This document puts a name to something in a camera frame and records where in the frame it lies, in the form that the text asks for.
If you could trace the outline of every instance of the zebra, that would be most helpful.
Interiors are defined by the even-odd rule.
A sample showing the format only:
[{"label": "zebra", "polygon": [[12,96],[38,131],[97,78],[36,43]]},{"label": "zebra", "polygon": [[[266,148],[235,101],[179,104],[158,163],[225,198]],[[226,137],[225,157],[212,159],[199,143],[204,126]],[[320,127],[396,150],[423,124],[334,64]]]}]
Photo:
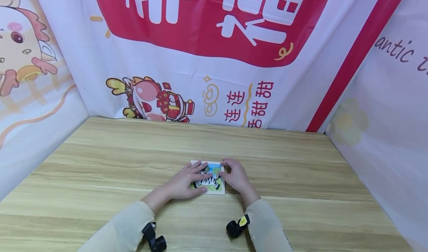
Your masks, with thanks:
[{"label": "zebra", "polygon": [[[205,170],[202,170],[202,171],[199,172],[199,174],[206,174],[206,173],[207,172]],[[217,183],[217,179],[219,179],[219,178],[220,178],[219,175],[217,175],[217,178],[214,178],[214,176],[212,176],[211,178],[208,178],[208,179],[204,179],[204,180],[201,180],[201,181],[193,182],[193,186],[195,188],[200,187],[200,185],[214,186],[214,188],[216,190],[218,190],[218,189],[220,189],[220,184]]]}]

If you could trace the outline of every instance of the person's left hand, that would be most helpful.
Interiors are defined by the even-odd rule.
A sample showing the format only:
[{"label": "person's left hand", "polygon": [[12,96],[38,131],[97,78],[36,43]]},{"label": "person's left hand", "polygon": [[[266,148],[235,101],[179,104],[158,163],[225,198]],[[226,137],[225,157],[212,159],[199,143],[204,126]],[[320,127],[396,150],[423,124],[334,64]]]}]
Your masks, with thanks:
[{"label": "person's left hand", "polygon": [[207,192],[206,187],[190,189],[190,184],[195,181],[208,179],[212,174],[199,174],[208,164],[188,163],[167,183],[156,187],[141,201],[146,203],[154,213],[157,213],[171,199],[190,199]]},{"label": "person's left hand", "polygon": [[201,161],[195,164],[188,163],[177,174],[175,174],[167,183],[162,185],[170,199],[189,199],[207,192],[206,187],[190,189],[192,182],[208,179],[212,174],[199,174],[208,164],[201,164]]}]

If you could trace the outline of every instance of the wooden tabletop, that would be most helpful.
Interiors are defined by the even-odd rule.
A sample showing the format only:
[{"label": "wooden tabletop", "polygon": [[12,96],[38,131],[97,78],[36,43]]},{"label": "wooden tabletop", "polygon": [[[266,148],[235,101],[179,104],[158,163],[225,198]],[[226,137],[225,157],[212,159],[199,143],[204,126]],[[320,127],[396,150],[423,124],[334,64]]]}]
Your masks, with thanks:
[{"label": "wooden tabletop", "polygon": [[[295,251],[412,251],[321,134],[92,117],[0,202],[0,251],[76,251],[192,159],[242,162]],[[157,215],[168,252],[254,251],[226,225],[240,196],[173,201]],[[147,245],[142,251],[149,251]]]}]

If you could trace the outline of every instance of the red chinese text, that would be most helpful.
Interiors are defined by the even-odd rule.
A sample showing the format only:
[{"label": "red chinese text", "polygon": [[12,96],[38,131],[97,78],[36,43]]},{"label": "red chinese text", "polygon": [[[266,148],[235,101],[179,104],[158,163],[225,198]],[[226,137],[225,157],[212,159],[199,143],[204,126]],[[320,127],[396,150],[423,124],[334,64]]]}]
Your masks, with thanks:
[{"label": "red chinese text", "polygon": [[261,128],[262,127],[262,120],[260,120],[260,119],[250,120],[250,121],[248,121],[248,127]]},{"label": "red chinese text", "polygon": [[229,95],[227,95],[227,98],[228,98],[227,103],[230,103],[232,101],[232,105],[234,104],[240,105],[245,98],[245,92],[242,92],[241,94],[241,91],[235,91],[233,93],[232,91],[230,91]]},{"label": "red chinese text", "polygon": [[226,112],[224,113],[224,115],[226,117],[225,121],[229,120],[228,121],[229,123],[232,121],[236,122],[239,120],[240,114],[241,114],[240,109],[234,109],[234,110],[227,109]]},{"label": "red chinese text", "polygon": [[256,91],[256,96],[264,97],[266,99],[270,98],[270,96],[272,95],[270,91],[273,89],[273,82],[261,81],[257,85],[258,87]]},{"label": "red chinese text", "polygon": [[256,100],[251,107],[251,116],[265,116],[267,107],[268,103],[260,103]]}]

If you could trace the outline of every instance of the yellow flower graphic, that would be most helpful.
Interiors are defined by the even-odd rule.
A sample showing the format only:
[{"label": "yellow flower graphic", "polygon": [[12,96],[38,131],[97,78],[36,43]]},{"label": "yellow flower graphic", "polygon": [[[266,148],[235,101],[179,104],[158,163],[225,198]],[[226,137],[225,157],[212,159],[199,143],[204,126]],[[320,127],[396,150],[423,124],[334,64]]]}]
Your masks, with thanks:
[{"label": "yellow flower graphic", "polygon": [[369,128],[369,116],[360,110],[358,100],[348,98],[334,114],[327,131],[332,132],[337,144],[354,146],[361,140],[362,132]]}]

